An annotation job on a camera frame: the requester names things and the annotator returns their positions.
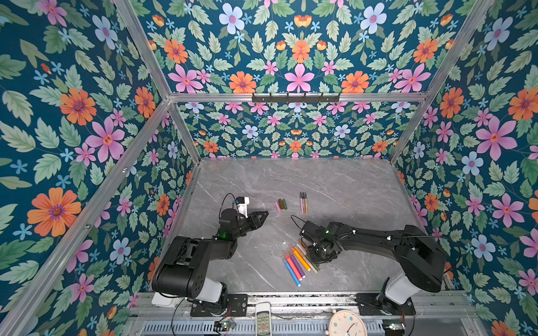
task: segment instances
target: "remote control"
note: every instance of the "remote control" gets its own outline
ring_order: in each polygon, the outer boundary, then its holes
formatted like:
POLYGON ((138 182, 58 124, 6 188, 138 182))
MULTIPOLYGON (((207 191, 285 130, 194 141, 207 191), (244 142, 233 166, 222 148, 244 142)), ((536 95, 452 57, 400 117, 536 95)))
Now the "remote control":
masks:
POLYGON ((272 336, 271 304, 269 302, 256 305, 256 336, 272 336))

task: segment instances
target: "clock face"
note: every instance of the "clock face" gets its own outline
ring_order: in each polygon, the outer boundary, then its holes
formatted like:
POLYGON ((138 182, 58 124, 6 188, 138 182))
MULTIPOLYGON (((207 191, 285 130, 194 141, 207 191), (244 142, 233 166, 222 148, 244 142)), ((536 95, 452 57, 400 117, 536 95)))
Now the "clock face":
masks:
POLYGON ((340 310, 331 317, 329 336, 367 336, 366 326, 357 314, 340 310))

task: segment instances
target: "clock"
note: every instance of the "clock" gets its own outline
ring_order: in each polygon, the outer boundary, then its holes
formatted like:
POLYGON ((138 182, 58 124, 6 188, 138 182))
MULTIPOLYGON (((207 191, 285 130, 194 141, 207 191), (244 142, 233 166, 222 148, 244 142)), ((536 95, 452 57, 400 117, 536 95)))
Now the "clock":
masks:
POLYGON ((367 336, 366 326, 360 317, 349 310, 333 310, 329 321, 329 329, 325 335, 329 336, 367 336))

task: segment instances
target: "marble surface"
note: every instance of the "marble surface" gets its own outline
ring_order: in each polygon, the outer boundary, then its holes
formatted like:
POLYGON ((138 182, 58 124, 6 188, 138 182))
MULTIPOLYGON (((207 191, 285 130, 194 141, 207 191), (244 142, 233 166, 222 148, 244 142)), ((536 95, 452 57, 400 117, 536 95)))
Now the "marble surface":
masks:
MULTIPOLYGON (((180 235, 211 237, 218 228, 218 209, 228 193, 249 196, 249 212, 268 210, 265 224, 238 240, 229 260, 209 264, 207 276, 238 291, 380 290, 388 276, 401 271, 397 262, 379 255, 343 251, 336 260, 306 272, 297 287, 281 256, 297 243, 296 215, 326 226, 330 221, 374 230, 417 225, 416 215, 388 160, 222 160, 202 161, 180 235), (299 192, 308 195, 308 214, 300 211, 299 192), (285 198, 288 210, 274 202, 285 198)), ((231 205, 228 197, 224 208, 231 205)))

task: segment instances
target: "blue marker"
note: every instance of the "blue marker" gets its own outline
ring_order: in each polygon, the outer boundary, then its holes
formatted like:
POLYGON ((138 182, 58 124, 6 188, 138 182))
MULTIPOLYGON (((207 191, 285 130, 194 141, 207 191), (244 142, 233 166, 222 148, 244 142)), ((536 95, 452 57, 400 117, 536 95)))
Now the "blue marker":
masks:
POLYGON ((288 269, 289 273, 292 275, 292 278, 293 278, 293 281, 295 281, 295 284, 298 287, 300 287, 301 283, 299 282, 299 279, 297 279, 297 277, 295 276, 295 273, 293 273, 293 270, 292 270, 291 266, 288 264, 286 259, 282 258, 282 261, 284 262, 284 265, 286 265, 286 268, 288 269))

